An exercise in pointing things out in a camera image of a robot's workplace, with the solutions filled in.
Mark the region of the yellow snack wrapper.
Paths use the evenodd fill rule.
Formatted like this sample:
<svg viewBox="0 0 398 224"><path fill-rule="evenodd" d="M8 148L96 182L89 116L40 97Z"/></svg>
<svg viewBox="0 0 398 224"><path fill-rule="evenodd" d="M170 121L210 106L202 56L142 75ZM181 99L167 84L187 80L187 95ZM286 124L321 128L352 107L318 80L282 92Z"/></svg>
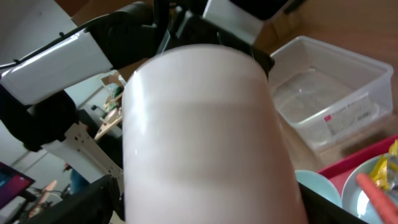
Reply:
<svg viewBox="0 0 398 224"><path fill-rule="evenodd" d="M397 190L397 140L382 154L369 174L373 182L386 191Z"/></svg>

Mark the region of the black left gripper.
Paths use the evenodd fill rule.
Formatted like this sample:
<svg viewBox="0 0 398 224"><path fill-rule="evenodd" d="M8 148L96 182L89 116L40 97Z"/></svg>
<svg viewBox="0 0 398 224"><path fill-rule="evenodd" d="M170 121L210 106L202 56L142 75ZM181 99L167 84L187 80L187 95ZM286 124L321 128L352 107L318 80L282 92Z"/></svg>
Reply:
<svg viewBox="0 0 398 224"><path fill-rule="evenodd" d="M268 75L275 61L269 54L246 43L236 35L208 22L202 16L178 6L156 53L192 44L215 44L231 47L252 57Z"/></svg>

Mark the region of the light blue bowl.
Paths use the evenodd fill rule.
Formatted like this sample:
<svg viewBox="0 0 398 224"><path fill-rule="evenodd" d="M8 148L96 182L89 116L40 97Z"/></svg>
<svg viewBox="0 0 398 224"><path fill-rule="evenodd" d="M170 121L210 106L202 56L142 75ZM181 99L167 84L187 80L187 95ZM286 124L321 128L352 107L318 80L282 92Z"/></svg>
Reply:
<svg viewBox="0 0 398 224"><path fill-rule="evenodd" d="M309 170L296 170L295 178L300 184L329 200L331 203L334 203L336 206L342 207L338 190L326 177Z"/></svg>

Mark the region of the pink cup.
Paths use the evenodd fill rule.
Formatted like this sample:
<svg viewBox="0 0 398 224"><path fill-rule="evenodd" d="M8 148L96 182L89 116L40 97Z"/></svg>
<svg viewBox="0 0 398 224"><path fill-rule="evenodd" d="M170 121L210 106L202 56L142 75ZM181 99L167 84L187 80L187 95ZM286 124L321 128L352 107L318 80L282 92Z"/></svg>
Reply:
<svg viewBox="0 0 398 224"><path fill-rule="evenodd" d="M306 223L266 74L220 45L168 50L123 95L127 223Z"/></svg>

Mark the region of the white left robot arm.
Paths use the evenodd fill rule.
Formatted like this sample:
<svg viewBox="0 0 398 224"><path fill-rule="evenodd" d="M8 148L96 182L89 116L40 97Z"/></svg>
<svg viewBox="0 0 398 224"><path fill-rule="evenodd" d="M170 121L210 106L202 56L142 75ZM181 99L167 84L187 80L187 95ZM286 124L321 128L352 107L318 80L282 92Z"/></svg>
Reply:
<svg viewBox="0 0 398 224"><path fill-rule="evenodd" d="M83 130L66 89L97 74L188 44L218 44L252 57L265 72L274 60L204 17L209 1L134 2L99 16L1 66L1 121L24 147L46 147L87 181L123 182L123 169Z"/></svg>

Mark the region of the orange carrot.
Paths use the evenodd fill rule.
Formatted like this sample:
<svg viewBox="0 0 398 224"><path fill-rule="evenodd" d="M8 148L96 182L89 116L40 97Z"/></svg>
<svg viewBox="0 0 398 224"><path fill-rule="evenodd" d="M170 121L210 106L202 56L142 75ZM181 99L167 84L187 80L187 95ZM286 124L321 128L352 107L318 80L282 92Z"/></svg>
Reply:
<svg viewBox="0 0 398 224"><path fill-rule="evenodd" d="M397 224L397 205L379 189L367 174L356 176L358 185L362 188L377 214L385 224Z"/></svg>

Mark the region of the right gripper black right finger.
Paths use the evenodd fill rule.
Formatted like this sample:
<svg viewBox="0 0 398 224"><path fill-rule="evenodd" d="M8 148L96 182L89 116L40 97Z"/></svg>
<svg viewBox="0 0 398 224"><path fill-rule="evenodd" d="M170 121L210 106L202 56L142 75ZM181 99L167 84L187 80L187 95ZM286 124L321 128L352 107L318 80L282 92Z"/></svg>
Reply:
<svg viewBox="0 0 398 224"><path fill-rule="evenodd" d="M308 187L299 187L309 224L366 224Z"/></svg>

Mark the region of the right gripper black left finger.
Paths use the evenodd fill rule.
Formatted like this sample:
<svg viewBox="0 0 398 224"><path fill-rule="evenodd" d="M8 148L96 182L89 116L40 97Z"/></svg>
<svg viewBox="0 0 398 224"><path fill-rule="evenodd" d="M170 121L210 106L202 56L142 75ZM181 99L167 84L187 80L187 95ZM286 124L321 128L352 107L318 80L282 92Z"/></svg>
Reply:
<svg viewBox="0 0 398 224"><path fill-rule="evenodd" d="M22 224L107 224L114 213L124 219L124 195L107 174Z"/></svg>

